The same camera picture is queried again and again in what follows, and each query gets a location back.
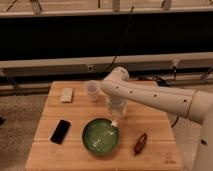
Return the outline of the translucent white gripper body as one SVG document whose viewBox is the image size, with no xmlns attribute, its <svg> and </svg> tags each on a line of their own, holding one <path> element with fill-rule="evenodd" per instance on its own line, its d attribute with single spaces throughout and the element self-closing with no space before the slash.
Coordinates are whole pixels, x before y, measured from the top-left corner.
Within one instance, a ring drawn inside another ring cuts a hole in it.
<svg viewBox="0 0 213 171">
<path fill-rule="evenodd" d="M 121 118 L 126 114 L 126 99 L 108 97 L 106 104 L 108 111 L 113 117 Z"/>
</svg>

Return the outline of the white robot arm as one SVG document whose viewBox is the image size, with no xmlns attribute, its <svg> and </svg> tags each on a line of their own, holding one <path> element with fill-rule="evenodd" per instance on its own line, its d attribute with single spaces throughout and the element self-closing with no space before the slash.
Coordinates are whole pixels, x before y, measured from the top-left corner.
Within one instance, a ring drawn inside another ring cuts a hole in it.
<svg viewBox="0 0 213 171">
<path fill-rule="evenodd" d="M 108 95 L 109 102 L 117 105 L 128 99 L 200 124 L 202 128 L 192 171 L 213 171 L 213 93 L 134 84 L 128 79 L 128 71 L 116 67 L 101 81 L 101 90 Z"/>
</svg>

